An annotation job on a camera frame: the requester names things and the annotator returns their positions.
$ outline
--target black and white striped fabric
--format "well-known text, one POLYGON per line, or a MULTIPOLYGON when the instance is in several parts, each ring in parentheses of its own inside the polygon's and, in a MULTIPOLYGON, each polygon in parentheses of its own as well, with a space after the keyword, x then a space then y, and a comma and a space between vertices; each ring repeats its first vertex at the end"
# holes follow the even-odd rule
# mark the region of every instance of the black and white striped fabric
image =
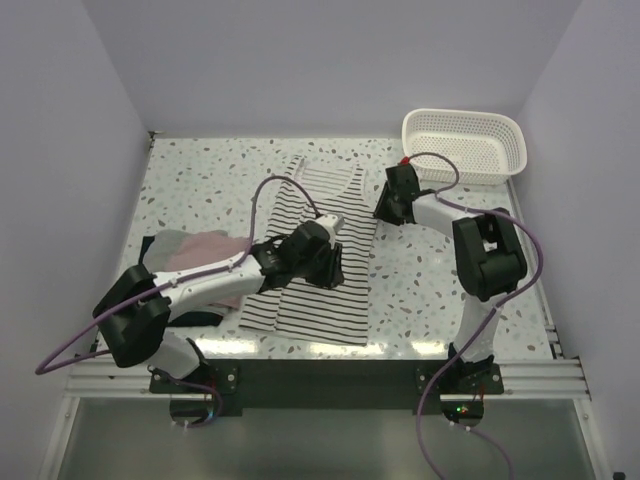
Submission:
MULTIPOLYGON (((313 164, 300 167, 300 162, 292 162, 287 174, 310 192, 320 211, 344 216, 337 241, 343 245, 345 282, 334 290, 324 290, 295 279, 283 290, 252 295, 243 307, 240 326, 298 339, 364 345, 369 330, 369 251, 377 225, 362 197, 364 171, 359 166, 330 170, 313 164)), ((284 184, 267 233, 289 233, 301 221, 312 218, 311 207, 284 184)))

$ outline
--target plastic basket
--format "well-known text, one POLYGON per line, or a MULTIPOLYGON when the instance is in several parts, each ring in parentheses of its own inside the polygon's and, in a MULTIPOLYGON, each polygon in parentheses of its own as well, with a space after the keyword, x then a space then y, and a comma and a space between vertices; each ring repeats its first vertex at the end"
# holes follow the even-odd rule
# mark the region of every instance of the plastic basket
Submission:
MULTIPOLYGON (((495 113, 421 108, 402 123, 407 156, 430 151, 449 158, 460 170, 461 183, 499 185, 527 165, 527 148, 516 122, 495 113)), ((411 161, 424 180, 452 182, 451 168, 435 157, 411 161)))

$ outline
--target white speckled tabletop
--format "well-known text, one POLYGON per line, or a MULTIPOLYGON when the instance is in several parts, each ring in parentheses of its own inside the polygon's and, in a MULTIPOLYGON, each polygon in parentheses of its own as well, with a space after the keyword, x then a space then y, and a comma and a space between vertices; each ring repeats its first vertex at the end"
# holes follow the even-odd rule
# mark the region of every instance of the white speckled tabletop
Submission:
MULTIPOLYGON (((295 155, 309 162, 359 162, 367 172, 365 195, 372 211, 384 184, 384 168, 404 156, 397 139, 156 139, 120 271, 137 262, 142 237, 162 229, 222 229, 246 236, 255 187, 264 177, 283 172, 295 155)), ((259 239, 278 188, 273 185, 261 195, 259 239)), ((460 186, 447 195, 469 206, 513 211, 506 185, 460 186)), ((238 328, 239 312, 227 315, 219 327, 176 331, 196 340, 208 357, 445 358, 465 295, 455 276, 452 242, 426 227, 379 223, 370 257, 367 346, 256 334, 238 328)), ((533 290, 504 308, 495 351, 498 360, 552 358, 533 290)))

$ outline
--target basket rim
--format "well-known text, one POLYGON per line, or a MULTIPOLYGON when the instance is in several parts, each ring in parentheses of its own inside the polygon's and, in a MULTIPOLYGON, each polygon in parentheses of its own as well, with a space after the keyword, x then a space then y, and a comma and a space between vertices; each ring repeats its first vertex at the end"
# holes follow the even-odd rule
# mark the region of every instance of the basket rim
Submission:
POLYGON ((407 113, 404 117, 404 120, 402 121, 402 150, 404 151, 404 154, 406 156, 411 155, 411 152, 409 151, 409 146, 408 146, 408 140, 407 140, 407 124, 409 123, 409 120, 411 119, 411 117, 420 114, 420 113, 436 113, 436 114, 457 114, 457 115, 464 115, 464 114, 468 114, 468 115, 472 115, 472 116, 482 116, 485 118, 491 118, 494 120, 500 120, 501 122, 505 123, 514 133, 515 137, 516 137, 516 144, 518 146, 518 153, 520 156, 520 164, 518 166, 518 168, 516 168, 515 170, 507 170, 504 173, 489 173, 489 172, 484 172, 484 171, 478 171, 478 170, 465 170, 465 169, 461 169, 460 172, 464 172, 464 173, 474 173, 474 174, 480 174, 480 175, 487 175, 487 176, 494 176, 494 175, 502 175, 502 176, 513 176, 513 175, 517 175, 518 173, 522 172, 525 167, 527 166, 527 160, 528 160, 528 156, 527 156, 527 145, 524 141, 524 135, 522 134, 522 129, 520 128, 520 125, 517 124, 517 122, 515 120, 513 120, 510 117, 507 117, 506 115, 502 115, 500 113, 491 113, 491 112, 479 112, 479 111, 474 111, 474 110, 452 110, 452 109, 444 109, 444 108, 416 108, 414 110, 411 110, 409 113, 407 113))

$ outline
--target purple cable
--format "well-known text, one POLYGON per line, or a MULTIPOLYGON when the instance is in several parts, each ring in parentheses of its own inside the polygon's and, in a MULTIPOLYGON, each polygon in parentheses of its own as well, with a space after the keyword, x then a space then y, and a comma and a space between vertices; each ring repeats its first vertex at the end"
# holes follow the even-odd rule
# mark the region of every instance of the purple cable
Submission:
MULTIPOLYGON (((458 182, 460 181, 460 171, 458 170, 458 168, 454 165, 454 163, 451 160, 449 160, 444 155, 440 155, 439 153, 420 152, 420 153, 416 153, 414 155, 411 155, 408 158, 409 158, 409 161, 411 161, 412 159, 414 159, 416 157, 421 157, 421 156, 425 156, 425 155, 432 156, 432 157, 437 157, 437 158, 443 160, 444 162, 446 162, 453 169, 453 171, 455 173, 455 176, 456 176, 455 181, 452 184, 447 185, 445 187, 442 187, 442 188, 436 190, 435 196, 436 196, 436 199, 440 203, 442 203, 443 205, 447 205, 447 206, 449 206, 451 208, 455 208, 457 210, 461 210, 463 212, 469 212, 469 213, 475 213, 475 214, 495 215, 497 217, 504 218, 505 220, 510 221, 511 223, 516 225, 520 230, 522 230, 531 239, 531 243, 533 244, 533 246, 534 246, 534 248, 536 250, 537 264, 538 264, 535 273, 533 274, 531 279, 524 286, 514 290, 509 295, 504 297, 502 300, 496 302, 496 304, 489 311, 489 313, 487 314, 485 319, 482 321, 482 323, 480 324, 478 329, 474 332, 473 335, 471 335, 471 338, 469 338, 467 343, 465 343, 464 346, 453 357, 451 357, 449 359, 449 361, 447 361, 447 363, 445 363, 435 373, 435 375, 433 377, 431 377, 431 379, 427 383, 426 388, 424 389, 424 392, 422 393, 422 396, 420 397, 420 402, 418 403, 418 412, 417 412, 417 416, 416 416, 416 433, 418 434, 418 444, 420 445, 420 450, 422 451, 422 455, 424 456, 424 458, 427 461, 427 463, 431 466, 431 469, 434 471, 434 473, 440 479, 445 479, 444 474, 438 468, 438 466, 435 464, 435 462, 433 461, 433 459, 429 455, 427 447, 426 447, 426 445, 424 443, 424 439, 422 438, 422 410, 424 409, 424 403, 425 403, 425 401, 427 399, 427 395, 429 395, 429 392, 433 389, 435 383, 444 374, 444 372, 446 372, 464 354, 464 352, 467 351, 467 349, 473 344, 473 342, 476 341, 476 339, 480 336, 482 331, 487 327, 489 322, 491 322, 493 317, 496 315, 496 313, 498 312, 498 309, 501 308, 509 300, 517 297, 518 295, 520 295, 524 291, 526 291, 529 288, 531 288, 538 281, 538 279, 540 278, 540 275, 542 275, 542 268, 543 268, 543 265, 544 265, 544 256, 542 254, 542 247, 540 245, 539 240, 517 218, 514 218, 514 217, 512 217, 510 215, 507 215, 506 213, 503 213, 503 212, 500 212, 500 211, 497 211, 497 210, 486 210, 486 209, 482 209, 482 208, 465 207, 464 205, 460 205, 458 203, 451 202, 451 201, 446 200, 444 198, 440 198, 440 193, 446 192, 447 190, 451 190, 452 188, 454 188, 458 184, 458 182)), ((486 434, 484 434, 482 432, 479 432, 479 431, 477 431, 475 429, 471 429, 471 432, 474 433, 475 435, 478 435, 479 437, 487 440, 489 443, 491 443, 492 445, 494 445, 495 447, 498 448, 498 451, 502 454, 502 456, 504 457, 504 459, 507 462, 507 465, 509 467, 509 479, 510 480, 514 480, 515 479, 515 473, 514 473, 514 468, 513 468, 513 462, 511 461, 511 458, 509 458, 509 455, 507 454, 507 452, 495 440, 491 439, 486 434)))
POLYGON ((210 393, 212 397, 215 397, 216 400, 218 400, 218 408, 216 408, 213 412, 211 412, 211 414, 209 414, 209 416, 205 420, 203 420, 202 422, 198 422, 198 423, 185 422, 185 423, 182 424, 183 427, 186 427, 186 428, 204 427, 204 426, 209 425, 211 422, 213 422, 216 418, 218 418, 220 416, 220 413, 222 413, 222 405, 223 405, 222 395, 220 395, 215 388, 207 387, 205 385, 198 385, 197 383, 191 383, 191 382, 185 382, 183 380, 178 380, 177 378, 172 377, 167 372, 163 372, 162 370, 158 370, 158 372, 160 373, 160 375, 163 375, 163 376, 167 377, 169 379, 169 381, 175 383, 176 385, 182 385, 183 387, 195 388, 196 390, 202 390, 203 392, 210 393))
MULTIPOLYGON (((316 212, 316 215, 320 216, 320 210, 318 210, 318 207, 316 206, 315 202, 313 201, 313 199, 311 198, 309 193, 298 182, 296 182, 295 180, 293 180, 293 179, 291 179, 289 177, 285 177, 283 175, 272 175, 271 177, 265 178, 262 182, 260 182, 260 184, 258 185, 258 188, 256 188, 256 193, 253 196, 253 199, 251 200, 251 219, 249 221, 249 223, 250 223, 249 241, 247 242, 247 248, 245 248, 245 250, 242 252, 242 255, 240 256, 240 258, 238 260, 236 260, 231 265, 225 265, 225 266, 217 267, 217 268, 210 268, 209 270, 203 270, 201 272, 196 272, 196 273, 192 273, 190 275, 185 275, 183 277, 178 277, 176 279, 178 283, 184 283, 186 281, 193 280, 193 279, 196 279, 196 278, 204 277, 204 276, 207 276, 207 275, 214 275, 216 273, 221 273, 221 272, 224 272, 226 270, 231 270, 232 268, 237 267, 238 265, 240 265, 242 262, 244 262, 247 259, 247 257, 249 256, 249 253, 251 251, 251 246, 253 245, 253 240, 254 240, 254 237, 255 237, 256 215, 257 215, 257 209, 258 209, 258 197, 260 196, 260 192, 262 191, 264 186, 267 183, 269 183, 269 182, 271 182, 273 180, 282 180, 282 181, 285 181, 285 182, 289 182, 293 186, 297 187, 298 190, 300 190, 302 192, 302 194, 306 197, 307 201, 309 202, 309 204, 311 205, 313 210, 316 212)), ((68 365, 73 365, 74 363, 82 362, 83 360, 88 360, 89 358, 95 358, 95 357, 98 357, 100 355, 106 355, 107 353, 110 353, 109 350, 100 350, 98 352, 87 353, 87 354, 84 354, 84 355, 78 355, 78 356, 76 356, 74 358, 70 358, 68 360, 64 360, 62 362, 58 362, 58 363, 55 363, 55 364, 51 365, 51 362, 53 362, 62 352, 64 352, 67 348, 69 348, 71 345, 73 345, 75 342, 77 342, 80 339, 80 337, 85 335, 91 329, 97 327, 102 322, 104 322, 107 318, 111 317, 111 315, 114 315, 114 314, 118 313, 122 309, 127 308, 128 306, 133 305, 134 303, 137 303, 139 301, 144 300, 145 298, 148 298, 148 297, 150 297, 152 295, 155 295, 156 293, 160 293, 163 290, 165 290, 167 288, 170 288, 171 286, 172 285, 171 285, 170 282, 163 283, 162 285, 158 285, 157 287, 150 288, 149 290, 145 290, 144 292, 139 293, 138 295, 136 295, 134 297, 128 298, 127 300, 119 303, 118 305, 115 305, 115 306, 111 307, 110 309, 105 310, 100 315, 98 315, 93 320, 93 322, 91 322, 89 325, 87 325, 85 328, 83 328, 76 335, 71 337, 71 339, 69 339, 68 341, 66 341, 65 343, 60 345, 58 348, 56 348, 53 352, 51 352, 50 355, 48 355, 42 362, 40 362, 40 364, 36 367, 35 374, 36 375, 44 375, 45 373, 53 372, 54 370, 58 370, 59 368, 63 368, 63 367, 66 367, 68 365)))

